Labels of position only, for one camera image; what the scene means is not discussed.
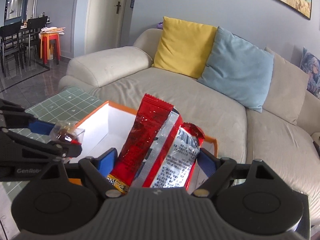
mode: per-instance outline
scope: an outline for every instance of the black chair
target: black chair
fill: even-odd
[[[20,58],[21,66],[23,66],[22,54],[20,51],[19,43],[19,32],[20,32],[21,22],[12,23],[10,25],[5,25],[0,27],[0,36],[1,36],[1,67],[2,73],[5,75],[5,56],[14,54],[16,62],[19,63],[18,58]]]
[[[41,29],[45,27],[48,17],[40,17],[35,19],[29,19],[27,21],[27,30],[29,31],[28,39],[22,41],[22,50],[24,55],[24,60],[26,62],[26,47],[29,51],[29,66],[31,65],[30,59],[30,48],[31,47],[40,47],[39,33]]]

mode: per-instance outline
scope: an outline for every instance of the beige pillow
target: beige pillow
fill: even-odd
[[[269,93],[262,108],[296,125],[309,76],[268,47],[265,51],[274,54],[275,58]]]

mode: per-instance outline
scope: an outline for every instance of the green cutting mat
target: green cutting mat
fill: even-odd
[[[77,88],[66,88],[61,93],[32,106],[27,113],[33,114],[41,121],[56,123],[57,121],[80,121],[104,102]],[[31,133],[29,129],[12,129],[34,140],[49,142],[48,135]],[[3,187],[11,201],[28,182],[3,182]]]

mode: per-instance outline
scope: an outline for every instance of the candy wrapper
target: candy wrapper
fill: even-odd
[[[186,186],[203,140],[173,105],[146,94],[107,179],[123,193],[133,180],[134,187]]]
[[[56,142],[81,144],[84,129],[76,127],[74,121],[58,121],[50,132],[50,139]]]

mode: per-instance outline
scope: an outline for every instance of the sofa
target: sofa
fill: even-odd
[[[149,29],[132,47],[73,58],[59,89],[77,87],[134,109],[145,93],[173,104],[185,122],[217,138],[218,157],[230,157],[238,163],[262,159],[290,187],[307,194],[311,224],[320,224],[320,159],[311,138],[319,138],[320,100],[303,92],[296,125],[264,106],[262,113],[247,109],[191,77],[151,67],[161,35],[162,30]],[[204,179],[199,172],[193,189]]]

